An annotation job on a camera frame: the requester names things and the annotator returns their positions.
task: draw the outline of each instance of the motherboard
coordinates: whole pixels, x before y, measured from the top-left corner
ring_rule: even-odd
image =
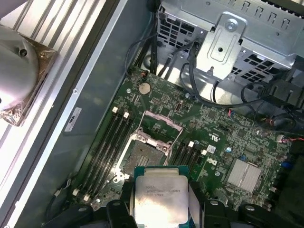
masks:
[[[73,181],[72,200],[98,209],[120,198],[136,166],[187,165],[190,181],[209,198],[233,209],[254,203],[271,210],[267,199],[291,145],[228,112],[133,68]]]

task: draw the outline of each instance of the dimm slot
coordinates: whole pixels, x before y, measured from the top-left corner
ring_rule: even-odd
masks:
[[[125,128],[125,130],[123,131],[123,133],[121,134],[121,138],[118,140],[118,142],[124,142],[125,138],[126,138],[127,136],[130,135],[130,126],[131,126],[131,125],[132,125],[132,121],[129,120],[128,123],[127,123],[127,125],[126,125],[126,128]],[[116,144],[116,148],[115,148],[115,150],[114,150],[114,154],[113,154],[113,156],[109,159],[109,161],[110,161],[110,162],[109,162],[109,165],[108,165],[108,167],[106,168],[106,171],[104,172],[104,175],[103,175],[101,181],[99,182],[98,187],[97,187],[96,190],[94,191],[94,195],[98,194],[98,193],[102,190],[102,186],[103,186],[103,184],[104,184],[104,182],[105,182],[107,176],[110,174],[110,171],[111,171],[111,169],[112,169],[112,167],[113,167],[113,165],[114,165],[114,163],[115,163],[115,161],[116,161],[118,155],[119,155],[120,152],[121,152],[122,146],[123,146],[123,143],[121,143],[121,144],[119,144],[119,143]]]
[[[193,149],[193,153],[191,155],[190,162],[188,164],[189,171],[192,170],[194,164],[197,162],[197,160],[199,158],[199,155],[200,155],[199,151],[196,149]]]
[[[180,143],[180,146],[178,147],[177,151],[172,155],[172,158],[170,159],[170,165],[175,164],[178,155],[182,152],[184,147],[185,147],[185,144],[183,142]]]
[[[191,158],[191,151],[192,151],[192,147],[188,147],[185,153],[185,156],[183,158],[183,160],[181,161],[180,165],[188,165],[189,160]]]
[[[116,114],[112,115],[111,120],[110,120],[109,124],[106,127],[106,130],[105,130],[106,133],[111,131],[110,129],[113,126],[114,121],[116,120],[116,116],[117,116]],[[87,180],[87,177],[88,177],[88,175],[90,173],[91,168],[94,166],[94,164],[98,160],[98,156],[100,155],[99,148],[102,145],[102,143],[104,142],[105,137],[106,137],[106,134],[104,134],[103,137],[101,138],[101,140],[99,141],[99,144],[97,146],[96,152],[94,153],[94,155],[93,155],[93,157],[92,157],[92,159],[91,159],[88,167],[86,168],[83,180]]]
[[[113,142],[117,143],[117,136],[119,136],[123,130],[123,128],[126,125],[126,121],[124,119],[121,119],[121,121],[119,122],[118,127],[116,128],[114,134],[112,135],[112,137],[110,138],[109,141],[107,141],[107,145],[103,148],[102,154],[104,154],[103,159],[98,163],[98,165],[96,166],[97,171],[95,172],[95,175],[93,177],[93,180],[91,181],[91,184],[89,185],[89,187],[87,188],[86,192],[90,193],[93,190],[93,187],[96,185],[96,181],[98,179],[98,177],[100,176],[101,172],[103,171],[103,169],[105,168],[105,165],[107,164],[108,158],[109,158],[109,154],[111,153],[111,149],[113,147]]]
[[[99,166],[98,164],[100,164],[100,162],[104,158],[104,149],[108,147],[108,144],[109,144],[110,140],[113,138],[113,135],[115,134],[115,132],[117,131],[117,127],[121,124],[122,119],[123,119],[123,117],[120,114],[118,114],[117,117],[115,118],[115,122],[111,126],[110,131],[107,132],[107,134],[101,144],[101,147],[99,148],[99,156],[98,156],[96,162],[93,164],[93,166],[91,168],[91,172],[89,173],[88,177],[86,179],[84,179],[85,183],[82,188],[83,191],[88,191],[88,186],[91,185],[92,181],[94,181],[96,170],[98,169],[98,166]]]

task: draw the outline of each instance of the white marking on board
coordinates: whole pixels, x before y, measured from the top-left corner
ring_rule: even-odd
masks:
[[[78,108],[78,107],[75,108],[71,118],[68,121],[65,132],[71,132],[72,131],[81,110],[82,110],[82,108]]]

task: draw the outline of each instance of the heatsink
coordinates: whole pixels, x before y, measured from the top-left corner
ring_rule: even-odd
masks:
[[[252,193],[260,174],[261,170],[258,167],[234,159],[225,181]]]

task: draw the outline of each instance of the green circuit board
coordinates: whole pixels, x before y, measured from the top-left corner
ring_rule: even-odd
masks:
[[[122,115],[126,112],[129,114],[130,122],[126,129],[123,127],[120,129],[120,125],[117,125],[116,128],[120,130],[113,133],[113,137],[116,138],[113,142],[108,141],[109,148],[111,144],[116,145],[113,149],[115,155],[109,154],[109,159],[104,158],[103,160],[106,164],[96,170],[100,169],[100,172],[103,172],[104,169],[108,169],[109,172],[105,172],[106,178],[103,177],[103,181],[108,180],[109,182],[105,185],[100,184],[103,187],[99,190],[96,188],[97,194],[91,197],[89,202],[99,207],[120,197],[124,182],[123,180],[113,182],[113,170],[122,156],[129,136],[136,131],[143,113],[148,110],[153,114],[167,117],[182,128],[179,135],[177,130],[170,130],[168,125],[153,118],[142,121],[144,131],[148,132],[152,138],[164,142],[166,140],[174,142],[171,156],[179,156],[177,154],[179,147],[184,142],[194,142],[199,155],[191,167],[190,178],[201,183],[202,190],[208,197],[228,201],[234,209],[237,209],[243,202],[262,206],[280,169],[281,158],[288,153],[290,144],[277,143],[277,135],[274,133],[266,133],[261,136],[259,128],[240,126],[229,118],[228,110],[206,107],[195,99],[186,98],[185,94],[186,91],[177,85],[152,74],[144,75],[141,69],[134,68],[133,76],[126,78],[118,90],[95,142],[73,183],[74,187],[81,189],[84,179],[88,182],[89,179],[85,177],[85,174],[92,165],[92,159],[101,153],[100,141],[105,140],[105,134],[111,131],[109,127],[114,126],[111,121],[113,121],[113,109],[117,108]],[[242,125],[253,125],[253,121],[245,117],[235,114],[234,118]],[[130,153],[129,150],[120,164],[121,170]],[[245,191],[227,182],[227,175],[235,159],[249,162],[261,170],[253,192]],[[95,181],[99,181],[98,175],[93,175],[96,176]],[[83,195],[90,192],[88,189],[80,190],[82,195],[76,200],[83,202]]]

